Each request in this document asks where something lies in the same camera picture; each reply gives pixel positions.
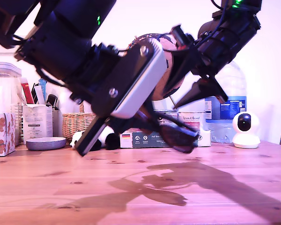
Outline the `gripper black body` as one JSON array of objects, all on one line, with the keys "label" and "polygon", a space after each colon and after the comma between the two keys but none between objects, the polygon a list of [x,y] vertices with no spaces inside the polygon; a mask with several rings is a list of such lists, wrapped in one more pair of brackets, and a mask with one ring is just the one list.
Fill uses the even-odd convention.
[{"label": "gripper black body", "polygon": [[204,23],[197,39],[182,31],[179,25],[170,34],[176,40],[176,50],[195,47],[198,60],[190,70],[202,78],[215,76],[225,65],[234,59],[234,22],[209,21]]},{"label": "gripper black body", "polygon": [[85,156],[94,146],[100,134],[107,127],[106,122],[108,119],[109,117],[101,118],[96,116],[88,128],[84,131],[81,138],[77,141],[75,149],[82,157]]}]

